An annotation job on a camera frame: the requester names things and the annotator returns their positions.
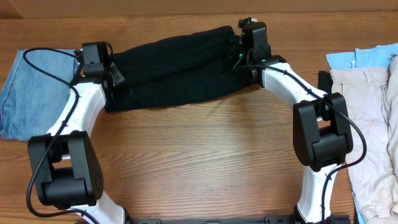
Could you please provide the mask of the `black shorts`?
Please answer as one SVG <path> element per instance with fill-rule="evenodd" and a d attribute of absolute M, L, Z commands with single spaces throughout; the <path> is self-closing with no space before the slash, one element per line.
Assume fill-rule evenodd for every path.
<path fill-rule="evenodd" d="M 228 68 L 230 26 L 140 45 L 113 56 L 124 81 L 105 110 L 118 112 L 214 100 L 254 84 L 250 69 Z"/>

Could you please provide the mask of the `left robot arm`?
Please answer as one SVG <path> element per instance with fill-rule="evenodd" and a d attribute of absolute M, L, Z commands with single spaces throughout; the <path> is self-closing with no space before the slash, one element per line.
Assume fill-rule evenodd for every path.
<path fill-rule="evenodd" d="M 84 43 L 71 55 L 78 62 L 72 80 L 41 72 L 70 89 L 55 124 L 30 138 L 27 150 L 32 177 L 26 205 L 31 214 L 57 217 L 75 213 L 87 223 L 132 223 L 126 208 L 104 191 L 103 172 L 90 141 L 99 112 L 122 79 L 108 42 Z"/>

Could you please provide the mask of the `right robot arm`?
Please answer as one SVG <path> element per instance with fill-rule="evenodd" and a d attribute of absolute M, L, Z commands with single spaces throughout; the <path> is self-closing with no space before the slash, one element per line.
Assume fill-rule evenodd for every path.
<path fill-rule="evenodd" d="M 284 58 L 273 55 L 264 22 L 247 17 L 238 27 L 244 52 L 233 69 L 248 69 L 256 83 L 292 110 L 293 146 L 303 165 L 301 196 L 293 214 L 267 215 L 264 223 L 349 223 L 349 216 L 330 210 L 336 173 L 353 149 L 344 97 L 315 88 Z"/>

